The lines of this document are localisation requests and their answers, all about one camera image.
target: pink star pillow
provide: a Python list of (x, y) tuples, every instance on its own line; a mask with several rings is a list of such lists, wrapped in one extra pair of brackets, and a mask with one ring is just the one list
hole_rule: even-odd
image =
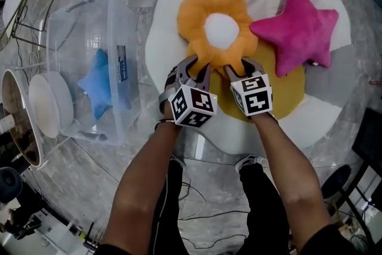
[(253, 34), (277, 48), (276, 75), (312, 60), (330, 67), (330, 40), (338, 20), (336, 10), (317, 10), (310, 0), (286, 0), (280, 15), (250, 25)]

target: white flower center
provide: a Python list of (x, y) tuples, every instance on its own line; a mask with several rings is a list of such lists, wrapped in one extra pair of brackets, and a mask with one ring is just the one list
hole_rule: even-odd
[(239, 25), (231, 16), (212, 13), (205, 20), (204, 30), (211, 46), (227, 50), (239, 35)]

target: gray marble floor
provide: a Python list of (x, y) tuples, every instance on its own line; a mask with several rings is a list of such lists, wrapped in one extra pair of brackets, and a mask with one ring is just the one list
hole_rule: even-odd
[[(73, 0), (57, 0), (53, 10)], [(78, 140), (69, 140), (64, 146), (48, 156), (47, 164), (40, 170), (26, 171), (27, 180), (40, 189), (51, 205), (64, 217), (73, 219), (85, 230), (91, 222), (95, 228), (106, 225), (113, 195), (122, 174), (130, 161), (152, 133), (159, 116), (158, 93), (152, 85), (144, 65), (144, 44), (149, 33), (156, 0), (122, 0), (138, 15), (137, 46), (142, 112), (133, 126), (126, 131), (126, 142), (121, 147), (95, 146)], [(381, 108), (380, 90), (368, 84), (379, 79), (381, 59), (378, 46), (381, 35), (381, 11), (371, 0), (343, 0), (352, 21), (352, 39), (356, 48), (357, 78), (352, 96), (329, 133), (313, 146), (304, 150), (323, 183), (343, 164), (350, 164), (353, 172), (361, 164), (351, 146), (358, 132), (363, 112), (367, 106)], [(27, 18), (35, 26), (39, 24), (48, 2), (34, 0), (29, 4)], [(28, 61), (30, 45), (20, 45), (23, 61)], [(0, 53), (0, 70), (8, 64), (17, 64), (17, 46), (10, 41)], [(185, 181), (205, 198), (200, 216), (208, 216), (229, 210), (248, 211), (248, 201), (242, 190), (233, 164), (241, 156), (230, 156), (217, 150), (212, 144), (194, 132), (184, 130), (175, 151), (186, 158)], [(270, 176), (267, 161), (263, 162)], [(196, 213), (202, 205), (200, 197), (191, 191), (180, 203), (180, 215)], [(183, 237), (192, 240), (197, 247), (208, 247), (219, 239), (234, 234), (247, 234), (246, 214), (227, 214), (213, 219), (179, 221)], [(194, 250), (185, 242), (190, 253), (218, 254), (236, 250), (242, 244), (240, 236), (218, 242), (210, 250)]]

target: blue star pillow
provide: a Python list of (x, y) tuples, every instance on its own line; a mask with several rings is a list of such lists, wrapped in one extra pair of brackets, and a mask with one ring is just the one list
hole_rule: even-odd
[[(127, 86), (118, 84), (119, 106), (130, 109)], [(90, 99), (91, 109), (95, 120), (99, 120), (109, 107), (113, 105), (110, 90), (109, 61), (107, 54), (98, 49), (94, 55), (93, 65), (86, 77), (78, 81), (80, 86)]]

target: orange flower pillow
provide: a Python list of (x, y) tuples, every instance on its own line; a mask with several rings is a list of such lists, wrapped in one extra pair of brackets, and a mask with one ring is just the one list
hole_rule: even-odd
[(228, 64), (245, 75), (241, 58), (252, 56), (258, 43), (249, 29), (251, 22), (245, 0), (184, 0), (178, 11), (178, 31), (189, 42), (187, 56), (198, 56), (190, 73), (197, 75), (210, 63), (211, 70), (223, 76)]

